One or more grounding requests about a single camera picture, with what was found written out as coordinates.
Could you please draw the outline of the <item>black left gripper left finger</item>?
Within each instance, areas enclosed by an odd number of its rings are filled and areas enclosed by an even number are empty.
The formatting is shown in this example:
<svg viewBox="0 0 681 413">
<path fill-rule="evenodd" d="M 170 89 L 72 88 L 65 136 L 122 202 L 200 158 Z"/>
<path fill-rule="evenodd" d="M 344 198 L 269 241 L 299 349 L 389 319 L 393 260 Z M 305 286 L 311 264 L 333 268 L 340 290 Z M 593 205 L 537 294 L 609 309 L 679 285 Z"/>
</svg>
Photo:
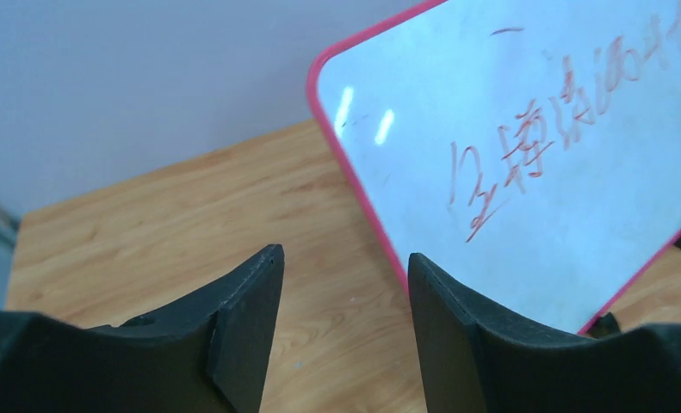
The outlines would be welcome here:
<svg viewBox="0 0 681 413">
<path fill-rule="evenodd" d="M 257 412 L 282 293 L 270 244 L 119 326 L 0 311 L 0 412 Z"/>
</svg>

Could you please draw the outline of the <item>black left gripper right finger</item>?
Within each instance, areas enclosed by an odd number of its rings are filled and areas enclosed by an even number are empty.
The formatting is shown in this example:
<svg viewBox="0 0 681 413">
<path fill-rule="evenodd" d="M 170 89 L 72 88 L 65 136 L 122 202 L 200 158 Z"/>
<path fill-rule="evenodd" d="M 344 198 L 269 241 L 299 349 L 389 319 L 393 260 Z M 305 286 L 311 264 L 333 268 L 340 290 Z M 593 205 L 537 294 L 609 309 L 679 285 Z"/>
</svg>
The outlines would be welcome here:
<svg viewBox="0 0 681 413">
<path fill-rule="evenodd" d="M 431 259 L 408 261 L 430 412 L 681 412 L 681 324 L 602 339 L 507 309 Z"/>
</svg>

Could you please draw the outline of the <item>pink framed whiteboard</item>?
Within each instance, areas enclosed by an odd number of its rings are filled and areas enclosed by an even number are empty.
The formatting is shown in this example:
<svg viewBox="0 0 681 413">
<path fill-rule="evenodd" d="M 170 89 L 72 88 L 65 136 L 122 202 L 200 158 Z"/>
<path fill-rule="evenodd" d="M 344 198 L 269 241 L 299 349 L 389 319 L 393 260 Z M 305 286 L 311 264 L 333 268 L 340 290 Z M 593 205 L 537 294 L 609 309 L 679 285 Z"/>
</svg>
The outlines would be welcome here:
<svg viewBox="0 0 681 413">
<path fill-rule="evenodd" d="M 681 232 L 681 1 L 427 1 L 306 96 L 401 281 L 579 333 Z"/>
</svg>

